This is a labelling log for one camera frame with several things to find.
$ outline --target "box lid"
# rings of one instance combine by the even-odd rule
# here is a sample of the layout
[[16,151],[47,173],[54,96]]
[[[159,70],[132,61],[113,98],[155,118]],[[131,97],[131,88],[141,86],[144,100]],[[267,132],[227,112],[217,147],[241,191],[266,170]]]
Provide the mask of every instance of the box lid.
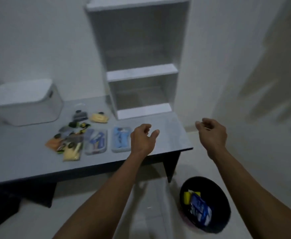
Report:
[[39,102],[46,98],[51,79],[10,82],[0,85],[0,106]]

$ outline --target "person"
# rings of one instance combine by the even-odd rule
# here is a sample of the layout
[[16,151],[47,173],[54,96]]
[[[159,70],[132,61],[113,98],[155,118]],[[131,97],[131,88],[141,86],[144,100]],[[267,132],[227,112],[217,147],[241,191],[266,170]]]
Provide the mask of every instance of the person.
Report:
[[[227,151],[226,128],[204,118],[195,123],[200,141],[215,162],[251,236],[291,238],[291,209],[281,203]],[[137,171],[152,152],[159,130],[142,124],[131,133],[131,154],[123,165],[64,223],[54,239],[112,238],[127,203]]]

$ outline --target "white shelf unit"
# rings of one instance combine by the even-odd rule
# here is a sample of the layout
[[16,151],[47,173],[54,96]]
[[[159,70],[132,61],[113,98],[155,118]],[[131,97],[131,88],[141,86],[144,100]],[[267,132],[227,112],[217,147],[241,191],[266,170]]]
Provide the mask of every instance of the white shelf unit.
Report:
[[87,4],[117,119],[171,112],[189,0]]

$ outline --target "black trash bin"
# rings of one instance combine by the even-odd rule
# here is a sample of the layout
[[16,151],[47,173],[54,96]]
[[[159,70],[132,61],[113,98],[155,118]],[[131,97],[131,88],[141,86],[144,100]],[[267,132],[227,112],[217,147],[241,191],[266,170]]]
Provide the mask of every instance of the black trash bin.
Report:
[[[211,221],[207,226],[197,222],[194,215],[190,213],[190,206],[184,204],[184,192],[192,190],[201,193],[201,198],[212,210]],[[231,208],[223,190],[212,180],[205,177],[189,178],[181,187],[180,204],[186,217],[199,229],[208,233],[221,232],[231,217]]]

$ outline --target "forearm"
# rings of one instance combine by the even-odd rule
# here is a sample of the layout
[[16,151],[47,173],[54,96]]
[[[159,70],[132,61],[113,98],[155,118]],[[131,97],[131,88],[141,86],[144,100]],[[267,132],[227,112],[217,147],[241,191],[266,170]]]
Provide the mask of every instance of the forearm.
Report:
[[253,238],[291,237],[291,210],[265,190],[224,148],[213,156]]
[[66,221],[57,238],[112,238],[143,155],[130,155],[111,178]]

